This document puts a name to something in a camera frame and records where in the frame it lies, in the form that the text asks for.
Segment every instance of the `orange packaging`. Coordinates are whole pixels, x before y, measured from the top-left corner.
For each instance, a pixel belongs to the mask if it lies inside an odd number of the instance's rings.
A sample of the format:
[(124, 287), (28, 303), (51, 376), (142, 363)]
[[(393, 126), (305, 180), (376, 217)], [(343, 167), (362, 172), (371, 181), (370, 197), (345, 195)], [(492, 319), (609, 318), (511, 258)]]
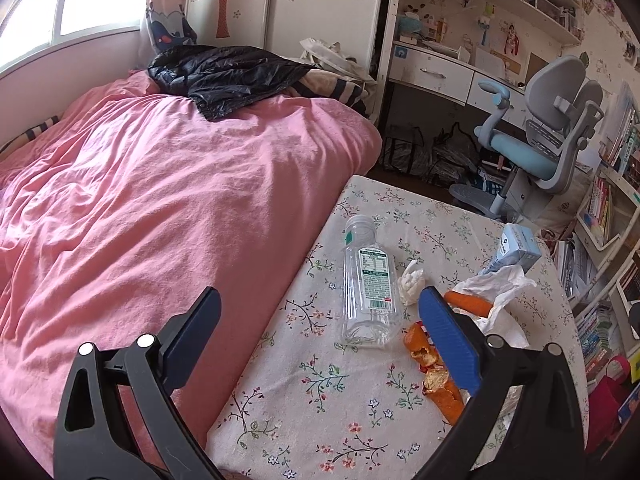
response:
[(424, 373), (422, 394), (429, 397), (452, 426), (464, 410), (460, 390), (455, 385), (435, 346), (429, 343), (422, 327), (412, 324), (404, 335), (404, 346)]

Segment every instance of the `office chair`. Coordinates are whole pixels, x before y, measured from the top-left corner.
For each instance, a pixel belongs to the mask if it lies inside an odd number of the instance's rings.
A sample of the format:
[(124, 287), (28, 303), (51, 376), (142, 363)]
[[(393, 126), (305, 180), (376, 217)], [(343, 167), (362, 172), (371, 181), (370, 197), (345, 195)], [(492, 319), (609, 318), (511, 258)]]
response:
[(577, 57), (562, 56), (531, 78), (525, 102), (539, 122), (526, 122), (527, 142), (495, 129), (510, 108), (509, 89), (495, 81), (480, 81), (482, 90), (494, 94), (496, 109), (474, 133), (482, 147), (503, 155), (513, 168), (495, 197), (463, 184), (454, 184), (449, 192), (485, 216), (502, 219), (515, 214), (506, 199), (519, 170), (524, 170), (529, 181), (547, 194), (567, 191), (578, 152), (587, 147), (594, 127), (604, 117), (600, 108), (602, 88), (593, 80), (584, 83), (585, 76), (585, 67)]

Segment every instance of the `bottle label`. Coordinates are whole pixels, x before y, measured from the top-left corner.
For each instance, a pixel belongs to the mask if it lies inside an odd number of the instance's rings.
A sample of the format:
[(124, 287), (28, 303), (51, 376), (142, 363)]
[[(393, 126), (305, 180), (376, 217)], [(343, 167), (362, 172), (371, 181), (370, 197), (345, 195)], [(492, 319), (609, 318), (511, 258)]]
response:
[(373, 247), (365, 247), (358, 251), (358, 256), (364, 285), (364, 306), (371, 310), (391, 312), (391, 278), (386, 253)]

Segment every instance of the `blue gripper pad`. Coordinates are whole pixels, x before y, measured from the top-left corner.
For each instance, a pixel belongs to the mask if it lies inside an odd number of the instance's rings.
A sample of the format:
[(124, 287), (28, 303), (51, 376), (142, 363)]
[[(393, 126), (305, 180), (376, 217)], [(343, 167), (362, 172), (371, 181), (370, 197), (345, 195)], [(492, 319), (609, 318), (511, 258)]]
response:
[(482, 381), (480, 356), (434, 286), (428, 286), (420, 294), (418, 312), (456, 386), (474, 396)]

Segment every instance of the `striped pillow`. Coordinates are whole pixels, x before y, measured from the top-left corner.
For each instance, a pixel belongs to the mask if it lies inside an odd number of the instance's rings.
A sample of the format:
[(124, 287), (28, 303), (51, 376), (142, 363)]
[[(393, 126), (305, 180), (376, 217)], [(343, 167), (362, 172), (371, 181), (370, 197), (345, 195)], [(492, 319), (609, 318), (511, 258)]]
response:
[(56, 124), (60, 118), (57, 115), (47, 119), (42, 124), (29, 128), (26, 132), (21, 133), (15, 139), (10, 140), (2, 148), (0, 148), (0, 160), (5, 160), (15, 150), (24, 146), (27, 142), (35, 140), (43, 131)]

